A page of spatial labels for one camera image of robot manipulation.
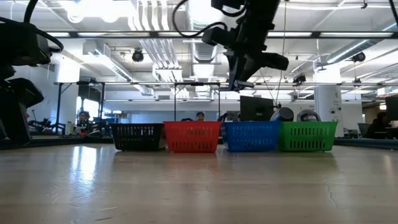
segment black basket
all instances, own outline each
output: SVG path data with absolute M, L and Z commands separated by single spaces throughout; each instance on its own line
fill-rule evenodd
M 159 151 L 166 147 L 164 124 L 112 124 L 116 149 Z

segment computer monitor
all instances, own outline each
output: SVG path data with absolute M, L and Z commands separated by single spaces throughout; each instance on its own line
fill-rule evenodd
M 398 97 L 387 97 L 387 119 L 389 121 L 398 121 Z
M 273 114 L 273 100 L 241 96 L 241 121 L 269 121 Z

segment ceiling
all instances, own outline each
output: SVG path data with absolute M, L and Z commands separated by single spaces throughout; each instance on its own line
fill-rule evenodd
M 191 0 L 201 1 L 202 4 L 210 2 L 210 0 Z M 68 20 L 67 10 L 63 8 L 65 4 L 70 4 L 72 1 L 41 1 L 35 9 L 31 23 L 35 24 L 39 29 L 51 31 L 131 31 L 128 26 L 127 17 L 123 17 L 124 14 L 128 14 L 128 9 L 124 9 L 119 12 L 121 17 L 113 23 L 104 22 L 99 17 L 85 17 L 79 23 L 72 23 Z M 117 2 L 124 2 L 120 4 L 130 4 L 130 0 L 119 0 Z M 171 13 L 172 9 L 178 3 L 179 0 L 169 0 L 168 5 L 168 24 L 172 30 Z M 363 0 L 290 0 L 287 3 L 288 8 L 280 7 L 277 11 L 274 19 L 275 30 L 286 30 L 290 31 L 381 31 L 385 28 L 386 24 L 393 23 L 393 17 L 391 10 L 388 7 L 388 1 L 386 0 L 373 0 L 368 1 L 369 7 L 366 9 L 360 9 L 363 5 Z M 0 16 L 21 21 L 24 15 L 27 1 L 0 1 Z M 328 7 L 350 7 L 352 9 L 339 9 L 330 10 Z M 189 30 L 190 22 L 188 19 L 188 11 L 184 8 L 177 12 L 176 21 L 177 25 L 181 30 Z M 235 20 L 231 18 L 222 18 L 229 27 L 235 26 Z M 65 44 L 65 50 L 67 52 L 74 52 L 75 41 L 81 42 L 85 40 L 73 40 L 67 39 L 62 40 Z M 98 46 L 106 44 L 110 49 L 110 57 L 116 61 L 125 71 L 130 73 L 136 81 L 140 82 L 156 82 L 152 74 L 153 61 L 147 54 L 146 48 L 142 45 L 142 41 L 138 39 L 96 39 L 94 40 Z M 354 40 L 343 40 L 343 39 L 269 39 L 266 41 L 268 46 L 268 52 L 276 52 L 284 54 L 290 60 L 289 67 L 282 74 L 279 70 L 273 70 L 270 68 L 262 68 L 256 74 L 249 79 L 250 82 L 279 82 L 282 77 L 282 81 L 285 79 L 291 82 L 291 79 L 296 73 L 291 73 L 292 70 L 303 64 L 305 60 L 314 59 L 317 55 L 331 54 L 338 49 L 350 44 Z M 192 43 L 187 40 L 173 39 L 171 40 L 171 46 L 174 48 L 175 56 L 178 60 L 178 64 L 182 69 L 182 78 L 184 80 L 195 80 L 195 76 L 198 74 L 193 72 L 193 66 L 196 65 L 193 59 Z M 133 62 L 132 53 L 136 48 L 143 48 L 144 61 Z M 357 63 L 354 69 L 352 62 L 339 63 L 341 67 L 341 77 L 345 82 L 351 82 L 354 80 L 355 75 L 361 76 L 376 72 L 386 66 L 392 65 L 396 62 L 398 56 L 396 40 L 385 40 L 373 47 L 370 47 L 363 52 L 367 58 L 362 63 Z M 228 61 L 223 56 L 224 49 L 218 47 L 216 57 L 212 61 L 214 65 L 214 72 L 209 77 L 209 81 L 219 80 L 225 82 L 228 77 Z M 105 80 L 107 82 L 122 81 L 115 75 L 114 72 L 107 69 L 104 65 L 98 62 L 90 60 L 88 55 L 84 55 L 83 52 L 75 53 L 75 57 L 84 61 L 87 66 L 84 66 L 81 70 L 81 76 L 83 77 L 96 77 L 97 80 Z M 313 70 L 305 72 L 307 81 L 312 81 Z M 386 72 L 380 76 L 374 76 L 366 80 L 366 82 L 382 82 L 384 80 L 392 80 L 394 77 L 398 78 L 398 74 L 395 69 Z

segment table surface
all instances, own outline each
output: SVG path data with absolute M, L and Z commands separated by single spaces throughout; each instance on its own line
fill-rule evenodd
M 398 152 L 0 151 L 2 223 L 398 223 Z

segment plastic basket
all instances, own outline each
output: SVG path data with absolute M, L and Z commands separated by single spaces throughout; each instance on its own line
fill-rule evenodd
M 166 139 L 170 152 L 215 152 L 220 122 L 165 121 Z
M 276 149 L 279 122 L 229 122 L 221 125 L 223 142 L 229 152 L 267 152 Z
M 337 122 L 282 122 L 279 149 L 286 152 L 330 151 Z
M 163 124 L 112 124 L 116 149 L 122 151 L 159 151 L 166 144 Z

